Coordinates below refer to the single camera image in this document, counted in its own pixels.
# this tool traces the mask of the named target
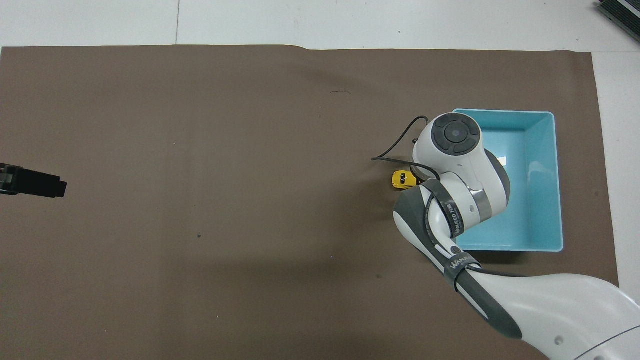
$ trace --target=brown mat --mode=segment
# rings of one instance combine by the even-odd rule
[[[589,53],[4,48],[0,106],[0,161],[68,182],[0,197],[7,359],[544,359],[402,238],[369,161],[455,108],[557,119],[564,250],[477,257],[617,284]]]

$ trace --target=robotic arm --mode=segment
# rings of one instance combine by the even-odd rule
[[[494,329],[551,359],[640,357],[640,306],[617,287],[584,275],[487,271],[456,245],[455,237],[509,202],[509,178],[484,149],[473,118],[446,113],[431,121],[415,143],[413,161],[438,174],[412,166],[425,181],[400,194],[396,226]]]

